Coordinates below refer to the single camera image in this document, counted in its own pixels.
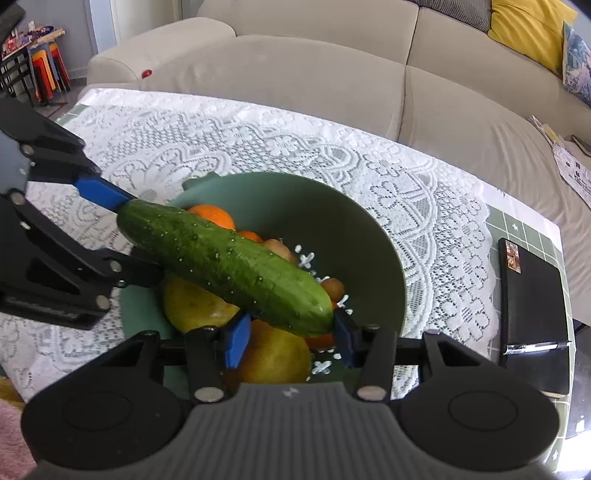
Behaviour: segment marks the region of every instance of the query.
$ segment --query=sofa cushion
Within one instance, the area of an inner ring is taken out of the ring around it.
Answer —
[[[315,40],[247,35],[194,51],[140,86],[270,105],[396,138],[404,65]]]
[[[466,170],[560,227],[573,316],[591,322],[591,210],[527,120],[457,83],[407,67],[399,142]]]
[[[471,27],[488,32],[491,27],[491,0],[411,0]]]
[[[88,64],[87,84],[136,82],[144,70],[156,71],[200,46],[235,36],[231,27],[210,18],[164,25],[93,57]]]
[[[533,60],[486,34],[422,8],[408,64],[464,85],[562,136],[591,140],[591,108]]]
[[[577,12],[560,0],[492,0],[488,36],[560,75],[562,25],[575,18]]]
[[[562,84],[591,107],[591,48],[566,22]]]
[[[418,7],[404,0],[205,0],[202,17],[236,35],[309,38],[406,63]]]

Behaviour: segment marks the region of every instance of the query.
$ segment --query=green cucumber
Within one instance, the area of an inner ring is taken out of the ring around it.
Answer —
[[[330,297],[312,275],[232,230],[139,199],[120,208],[117,225],[163,267],[255,318],[300,336],[332,329]]]

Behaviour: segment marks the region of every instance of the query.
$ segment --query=paper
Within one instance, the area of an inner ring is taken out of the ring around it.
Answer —
[[[591,171],[589,171],[566,149],[564,140],[556,135],[548,125],[542,125],[533,115],[529,121],[544,135],[552,146],[554,160],[558,165],[560,176],[570,187],[579,194],[589,208],[591,208]]]
[[[591,172],[581,165],[566,148],[554,144],[552,152],[562,178],[591,208]]]

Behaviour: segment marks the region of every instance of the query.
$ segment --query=sofa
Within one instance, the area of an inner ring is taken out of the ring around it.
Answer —
[[[482,31],[405,0],[205,0],[94,57],[87,83],[306,113],[471,172],[560,227],[573,316],[591,325],[591,210],[526,120],[591,141],[591,108]]]

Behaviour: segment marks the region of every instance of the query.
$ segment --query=black phone case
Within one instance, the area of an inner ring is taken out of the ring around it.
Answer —
[[[512,270],[508,267],[507,242],[506,238],[499,240],[501,354],[508,345],[567,343],[566,308],[558,268],[517,245],[521,272]]]

